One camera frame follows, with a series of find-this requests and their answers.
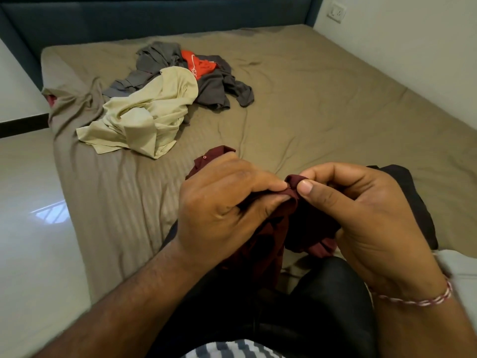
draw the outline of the white wall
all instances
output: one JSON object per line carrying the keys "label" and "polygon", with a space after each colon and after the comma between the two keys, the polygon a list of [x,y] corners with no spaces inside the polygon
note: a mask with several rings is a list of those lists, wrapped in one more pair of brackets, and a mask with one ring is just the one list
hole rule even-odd
{"label": "white wall", "polygon": [[0,40],[0,122],[48,112],[45,98]]}
{"label": "white wall", "polygon": [[477,129],[477,0],[335,0],[314,29]]}

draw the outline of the bed sheet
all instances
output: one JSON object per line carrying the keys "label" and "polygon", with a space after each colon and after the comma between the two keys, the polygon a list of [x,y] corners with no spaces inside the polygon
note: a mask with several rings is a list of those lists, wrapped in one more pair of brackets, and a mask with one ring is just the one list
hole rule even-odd
{"label": "bed sheet", "polygon": [[[158,160],[130,150],[97,155],[75,129],[101,117],[101,90],[126,77],[135,52],[155,40],[220,55],[252,86],[255,102],[241,108],[230,97],[220,113],[190,106],[190,124]],[[56,165],[93,301],[158,251],[193,160],[222,144],[282,178],[328,161],[409,168],[440,247],[477,257],[477,131],[310,27],[55,46],[41,64],[43,93],[57,97]],[[294,264],[301,256],[286,255],[288,275],[303,272]]]}

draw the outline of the skirting board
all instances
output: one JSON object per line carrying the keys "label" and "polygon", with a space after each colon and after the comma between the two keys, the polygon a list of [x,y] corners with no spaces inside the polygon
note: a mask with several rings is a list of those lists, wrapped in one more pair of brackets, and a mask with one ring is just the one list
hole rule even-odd
{"label": "skirting board", "polygon": [[48,128],[48,113],[0,123],[0,138]]}

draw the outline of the wall socket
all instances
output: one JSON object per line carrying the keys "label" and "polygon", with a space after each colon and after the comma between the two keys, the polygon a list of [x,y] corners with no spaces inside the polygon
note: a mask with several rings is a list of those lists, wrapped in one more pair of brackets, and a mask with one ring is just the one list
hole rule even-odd
{"label": "wall socket", "polygon": [[327,16],[336,21],[337,23],[341,23],[344,19],[344,15],[346,14],[346,7],[341,5],[335,1],[333,1],[328,9]]}

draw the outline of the striped shirt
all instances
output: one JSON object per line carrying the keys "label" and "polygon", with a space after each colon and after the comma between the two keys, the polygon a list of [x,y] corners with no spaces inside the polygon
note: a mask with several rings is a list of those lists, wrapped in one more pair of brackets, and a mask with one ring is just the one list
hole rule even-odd
{"label": "striped shirt", "polygon": [[248,339],[212,342],[191,350],[182,358],[284,358],[281,354]]}

